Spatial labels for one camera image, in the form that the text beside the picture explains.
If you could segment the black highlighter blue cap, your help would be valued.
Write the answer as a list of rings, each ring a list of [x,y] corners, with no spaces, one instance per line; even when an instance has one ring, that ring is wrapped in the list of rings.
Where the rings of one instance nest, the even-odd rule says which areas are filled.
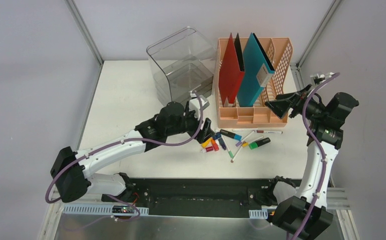
[[[226,137],[229,137],[229,138],[232,138],[234,140],[237,140],[237,141],[241,141],[242,139],[242,136],[236,134],[236,133],[233,133],[231,131],[228,131],[228,130],[225,130],[225,129],[221,129],[219,131],[222,135],[226,136]]]

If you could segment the clear grey drawer organizer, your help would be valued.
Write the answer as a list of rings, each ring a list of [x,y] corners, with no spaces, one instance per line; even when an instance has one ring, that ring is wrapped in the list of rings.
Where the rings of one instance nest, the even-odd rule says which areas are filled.
[[[206,98],[212,94],[216,48],[197,29],[187,26],[149,45],[146,53],[162,105],[185,105],[190,91]]]

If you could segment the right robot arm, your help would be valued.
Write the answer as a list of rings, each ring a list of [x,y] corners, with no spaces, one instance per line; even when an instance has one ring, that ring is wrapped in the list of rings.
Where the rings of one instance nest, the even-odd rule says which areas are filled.
[[[341,127],[359,105],[345,92],[336,93],[327,105],[315,101],[315,95],[308,85],[266,102],[277,116],[300,114],[307,129],[307,161],[300,186],[276,176],[264,191],[265,200],[277,205],[270,222],[286,231],[289,240],[314,240],[331,225],[333,214],[327,211],[330,171],[343,142]]]

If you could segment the red folder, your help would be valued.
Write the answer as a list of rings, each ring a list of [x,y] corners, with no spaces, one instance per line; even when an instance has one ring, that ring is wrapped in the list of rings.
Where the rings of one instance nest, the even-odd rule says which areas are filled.
[[[219,72],[219,93],[224,107],[234,105],[245,75],[244,59],[239,34],[230,34]]]

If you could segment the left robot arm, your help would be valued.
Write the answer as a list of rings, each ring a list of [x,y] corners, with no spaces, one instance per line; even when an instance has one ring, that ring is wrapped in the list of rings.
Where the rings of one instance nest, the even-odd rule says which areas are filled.
[[[50,170],[51,186],[64,203],[86,194],[110,195],[128,202],[133,196],[129,177],[125,173],[98,171],[160,146],[178,147],[192,140],[205,142],[214,135],[211,120],[203,116],[208,106],[209,101],[203,96],[194,97],[185,105],[172,101],[152,118],[108,143],[82,150],[72,150],[69,146],[61,149]]]

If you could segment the teal blue folder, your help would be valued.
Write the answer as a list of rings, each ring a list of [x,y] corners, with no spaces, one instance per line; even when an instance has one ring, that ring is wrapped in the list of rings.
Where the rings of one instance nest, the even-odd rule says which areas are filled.
[[[251,33],[243,50],[245,74],[237,93],[241,107],[252,107],[275,73],[268,57],[255,33]]]

